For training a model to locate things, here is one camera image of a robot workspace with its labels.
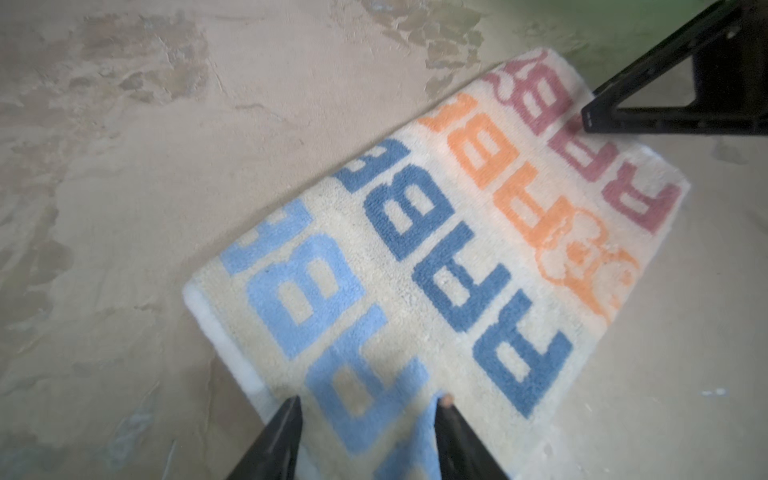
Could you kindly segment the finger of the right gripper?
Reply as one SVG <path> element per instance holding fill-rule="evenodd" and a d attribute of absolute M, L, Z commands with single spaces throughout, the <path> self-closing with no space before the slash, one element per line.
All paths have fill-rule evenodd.
<path fill-rule="evenodd" d="M 766 134 L 766 2 L 714 2 L 598 87 L 581 115 L 590 133 Z"/>

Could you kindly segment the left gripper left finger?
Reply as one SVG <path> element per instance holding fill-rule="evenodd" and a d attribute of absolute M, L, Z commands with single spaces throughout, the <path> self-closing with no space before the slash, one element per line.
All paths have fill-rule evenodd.
<path fill-rule="evenodd" d="M 285 400 L 227 480 L 293 480 L 303 430 L 301 399 Z"/>

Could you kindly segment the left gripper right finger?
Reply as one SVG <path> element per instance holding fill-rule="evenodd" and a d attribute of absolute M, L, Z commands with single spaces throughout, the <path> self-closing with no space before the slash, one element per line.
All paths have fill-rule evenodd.
<path fill-rule="evenodd" d="M 455 405 L 443 395 L 434 418 L 439 468 L 443 480 L 507 480 L 508 476 Z"/>

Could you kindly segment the white printed rabbit towel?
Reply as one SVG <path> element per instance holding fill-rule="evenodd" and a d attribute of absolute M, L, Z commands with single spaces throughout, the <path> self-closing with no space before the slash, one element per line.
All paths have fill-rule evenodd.
<path fill-rule="evenodd" d="M 183 298 L 262 417 L 299 396 L 303 479 L 435 479 L 455 397 L 512 475 L 690 185 L 589 135 L 555 51 L 508 60 L 215 255 Z"/>

